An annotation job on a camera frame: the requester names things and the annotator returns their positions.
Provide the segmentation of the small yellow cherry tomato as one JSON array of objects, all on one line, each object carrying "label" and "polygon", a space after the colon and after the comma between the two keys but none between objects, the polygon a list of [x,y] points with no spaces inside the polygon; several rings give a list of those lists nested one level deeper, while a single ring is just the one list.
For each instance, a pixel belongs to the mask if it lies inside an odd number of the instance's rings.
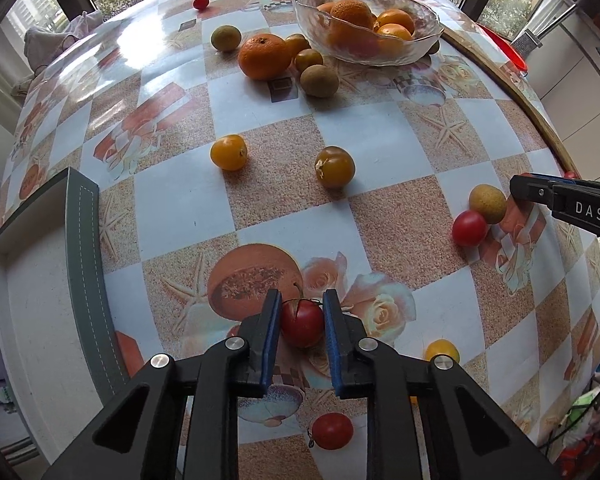
[{"label": "small yellow cherry tomato", "polygon": [[460,362],[460,352],[451,341],[446,339],[437,339],[428,344],[424,352],[424,360],[431,361],[436,356],[449,356],[455,362]]}]

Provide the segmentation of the tan longan fruit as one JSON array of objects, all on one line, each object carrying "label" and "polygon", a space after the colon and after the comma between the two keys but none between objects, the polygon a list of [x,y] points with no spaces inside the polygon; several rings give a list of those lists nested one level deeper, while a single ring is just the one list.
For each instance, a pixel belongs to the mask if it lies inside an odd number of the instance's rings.
[{"label": "tan longan fruit", "polygon": [[483,216],[487,224],[500,223],[507,211],[507,200],[504,193],[493,185],[478,184],[470,194],[469,209]]}]

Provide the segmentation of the red cherry tomato with stem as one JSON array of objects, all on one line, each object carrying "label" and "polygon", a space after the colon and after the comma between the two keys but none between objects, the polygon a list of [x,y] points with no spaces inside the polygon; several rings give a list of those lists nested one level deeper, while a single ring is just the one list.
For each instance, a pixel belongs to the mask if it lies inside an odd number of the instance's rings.
[{"label": "red cherry tomato with stem", "polygon": [[294,283],[298,298],[285,300],[280,312],[280,332],[292,348],[316,346],[324,336],[324,314],[318,301],[304,296],[303,289]]}]

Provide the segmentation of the dark yellow tomato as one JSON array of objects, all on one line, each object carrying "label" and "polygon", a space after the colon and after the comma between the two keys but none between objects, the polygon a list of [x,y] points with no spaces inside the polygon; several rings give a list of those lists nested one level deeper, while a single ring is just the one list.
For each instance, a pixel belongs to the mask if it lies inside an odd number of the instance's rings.
[{"label": "dark yellow tomato", "polygon": [[338,146],[326,146],[314,162],[317,180],[324,188],[344,188],[355,176],[355,163],[352,156]]}]

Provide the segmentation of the white tray with green rim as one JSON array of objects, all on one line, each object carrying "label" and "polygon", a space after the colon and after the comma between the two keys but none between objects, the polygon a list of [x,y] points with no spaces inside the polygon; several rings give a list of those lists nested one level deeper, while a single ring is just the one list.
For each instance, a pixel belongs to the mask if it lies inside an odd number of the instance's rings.
[{"label": "white tray with green rim", "polygon": [[24,426],[50,463],[130,379],[98,213],[98,185],[66,168],[0,229],[0,357]]}]

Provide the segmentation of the red plastic dustpan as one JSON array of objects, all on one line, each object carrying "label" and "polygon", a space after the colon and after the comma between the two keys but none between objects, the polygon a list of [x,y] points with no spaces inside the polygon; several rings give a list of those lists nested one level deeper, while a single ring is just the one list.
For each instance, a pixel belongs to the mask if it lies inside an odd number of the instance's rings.
[{"label": "red plastic dustpan", "polygon": [[513,63],[513,66],[518,68],[518,70],[523,73],[528,72],[528,65],[526,61],[506,39],[498,36],[496,32],[490,28],[487,28],[486,26],[480,25],[480,27],[491,38],[494,44],[496,44],[502,50],[509,61]]}]

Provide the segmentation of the clear glass fruit bowl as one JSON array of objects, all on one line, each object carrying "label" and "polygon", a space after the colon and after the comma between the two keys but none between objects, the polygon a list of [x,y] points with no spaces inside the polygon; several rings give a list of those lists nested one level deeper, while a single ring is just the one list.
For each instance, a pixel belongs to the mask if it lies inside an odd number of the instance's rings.
[{"label": "clear glass fruit bowl", "polygon": [[443,27],[415,0],[292,0],[312,47],[340,61],[374,67],[417,62],[439,42]]}]

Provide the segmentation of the brown kiwi fruit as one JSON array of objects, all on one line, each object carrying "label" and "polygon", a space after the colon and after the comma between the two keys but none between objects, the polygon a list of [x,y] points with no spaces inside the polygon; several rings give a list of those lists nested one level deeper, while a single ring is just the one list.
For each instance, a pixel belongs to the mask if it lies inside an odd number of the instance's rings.
[{"label": "brown kiwi fruit", "polygon": [[340,81],[336,70],[315,64],[306,68],[300,75],[300,86],[307,96],[326,99],[334,96],[339,89]]}]

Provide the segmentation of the small greenish fruit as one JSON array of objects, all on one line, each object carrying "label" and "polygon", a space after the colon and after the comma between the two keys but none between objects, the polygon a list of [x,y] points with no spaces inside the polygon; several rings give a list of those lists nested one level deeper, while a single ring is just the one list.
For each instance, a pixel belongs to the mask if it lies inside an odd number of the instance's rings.
[{"label": "small greenish fruit", "polygon": [[323,65],[323,57],[314,49],[303,49],[294,57],[294,67],[299,74],[314,65]]}]

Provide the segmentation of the small orange fruit behind mandarin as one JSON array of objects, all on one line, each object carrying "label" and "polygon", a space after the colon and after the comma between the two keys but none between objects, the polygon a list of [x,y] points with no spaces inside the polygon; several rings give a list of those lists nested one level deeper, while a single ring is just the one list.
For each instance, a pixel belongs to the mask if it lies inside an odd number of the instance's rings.
[{"label": "small orange fruit behind mandarin", "polygon": [[291,58],[295,58],[301,51],[309,49],[311,46],[306,37],[302,34],[292,34],[285,39],[285,44],[291,55]]}]

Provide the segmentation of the large orange mandarin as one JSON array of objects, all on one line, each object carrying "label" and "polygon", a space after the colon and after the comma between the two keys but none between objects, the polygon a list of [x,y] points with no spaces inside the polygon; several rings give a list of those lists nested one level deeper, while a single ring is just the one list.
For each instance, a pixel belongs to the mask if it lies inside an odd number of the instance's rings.
[{"label": "large orange mandarin", "polygon": [[259,34],[249,38],[238,53],[240,70],[252,80],[277,78],[290,64],[291,53],[285,40],[272,34]]}]

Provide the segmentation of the green kiwi fruit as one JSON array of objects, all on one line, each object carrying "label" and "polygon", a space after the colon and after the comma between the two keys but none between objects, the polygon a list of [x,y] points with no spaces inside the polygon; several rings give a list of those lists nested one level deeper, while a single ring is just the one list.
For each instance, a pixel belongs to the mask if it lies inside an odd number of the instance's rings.
[{"label": "green kiwi fruit", "polygon": [[222,25],[212,32],[210,42],[219,52],[233,52],[242,43],[242,33],[233,25]]}]

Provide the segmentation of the white cloth bundle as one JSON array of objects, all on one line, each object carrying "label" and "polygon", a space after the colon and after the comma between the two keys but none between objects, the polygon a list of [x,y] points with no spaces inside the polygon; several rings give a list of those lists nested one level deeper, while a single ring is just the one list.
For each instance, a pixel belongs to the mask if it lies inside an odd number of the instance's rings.
[{"label": "white cloth bundle", "polygon": [[83,11],[62,32],[46,32],[38,27],[29,28],[24,34],[23,53],[32,72],[38,74],[45,70],[62,52],[94,32],[103,22],[104,14],[101,10],[91,13]]}]

